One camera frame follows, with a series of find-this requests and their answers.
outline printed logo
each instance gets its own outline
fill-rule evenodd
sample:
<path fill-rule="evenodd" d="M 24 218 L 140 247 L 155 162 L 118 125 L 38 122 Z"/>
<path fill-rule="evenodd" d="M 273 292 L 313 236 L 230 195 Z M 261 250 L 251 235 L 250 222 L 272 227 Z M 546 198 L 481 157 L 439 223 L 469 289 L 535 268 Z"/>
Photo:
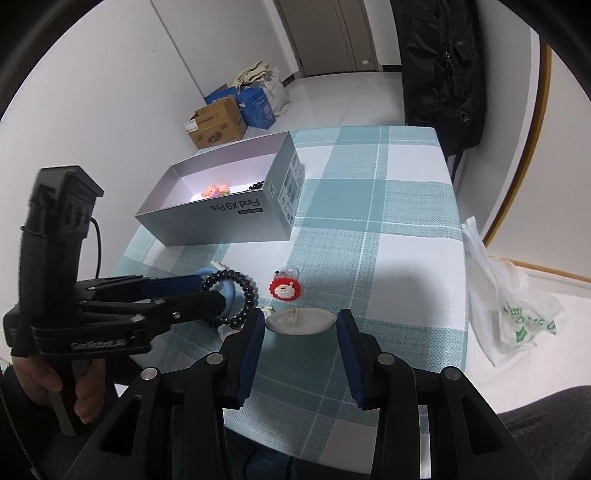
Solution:
<path fill-rule="evenodd" d="M 86 342 L 86 343 L 76 343 L 73 342 L 70 346 L 72 350 L 96 350 L 97 348 L 117 348 L 119 346 L 125 346 L 127 342 L 124 338 L 119 338 L 117 340 L 107 340 L 106 342 Z"/>

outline red ornament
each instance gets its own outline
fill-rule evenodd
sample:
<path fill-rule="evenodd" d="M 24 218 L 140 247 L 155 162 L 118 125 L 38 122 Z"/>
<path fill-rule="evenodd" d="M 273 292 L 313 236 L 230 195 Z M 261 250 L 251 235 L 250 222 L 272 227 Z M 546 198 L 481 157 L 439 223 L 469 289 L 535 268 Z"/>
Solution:
<path fill-rule="evenodd" d="M 282 301 L 293 301 L 301 295 L 301 285 L 293 277 L 275 277 L 269 285 L 273 298 Z"/>

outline plastic bag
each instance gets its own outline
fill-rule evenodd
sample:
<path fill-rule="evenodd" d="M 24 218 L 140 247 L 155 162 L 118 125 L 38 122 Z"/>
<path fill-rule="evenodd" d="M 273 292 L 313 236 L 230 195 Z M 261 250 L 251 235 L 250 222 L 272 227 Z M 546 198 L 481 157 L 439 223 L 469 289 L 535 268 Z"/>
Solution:
<path fill-rule="evenodd" d="M 290 98 L 279 79 L 277 67 L 273 67 L 264 77 L 252 82 L 250 86 L 263 89 L 275 116 L 283 115 L 291 106 Z"/>
<path fill-rule="evenodd" d="M 541 332 L 556 335 L 566 312 L 551 293 L 535 287 L 514 264 L 490 258 L 474 217 L 462 224 L 470 323 L 480 347 L 494 366 L 535 346 Z"/>

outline pink toy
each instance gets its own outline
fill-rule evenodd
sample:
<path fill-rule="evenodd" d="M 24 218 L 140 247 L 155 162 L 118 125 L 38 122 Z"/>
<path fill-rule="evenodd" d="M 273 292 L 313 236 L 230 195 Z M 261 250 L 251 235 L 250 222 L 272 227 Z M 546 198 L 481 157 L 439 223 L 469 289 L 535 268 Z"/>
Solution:
<path fill-rule="evenodd" d="M 201 196 L 204 199 L 213 199 L 215 197 L 228 195 L 229 193 L 230 193 L 230 188 L 228 187 L 228 185 L 224 184 L 224 185 L 217 187 L 215 183 L 212 183 L 209 187 L 207 187 L 203 191 Z"/>
<path fill-rule="evenodd" d="M 219 189 L 215 186 L 214 183 L 212 183 L 209 187 L 207 187 L 203 193 L 201 194 L 201 196 L 204 199 L 212 199 L 215 197 L 219 197 L 220 196 L 220 191 Z"/>

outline gray box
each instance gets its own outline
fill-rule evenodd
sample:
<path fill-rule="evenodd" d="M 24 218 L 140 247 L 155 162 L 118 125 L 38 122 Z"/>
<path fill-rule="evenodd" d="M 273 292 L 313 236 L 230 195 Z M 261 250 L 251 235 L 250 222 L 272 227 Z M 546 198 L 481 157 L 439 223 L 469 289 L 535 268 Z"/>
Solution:
<path fill-rule="evenodd" d="M 212 183 L 235 193 L 202 199 Z M 303 183 L 290 133 L 266 135 L 173 165 L 135 217 L 168 247 L 289 240 Z"/>

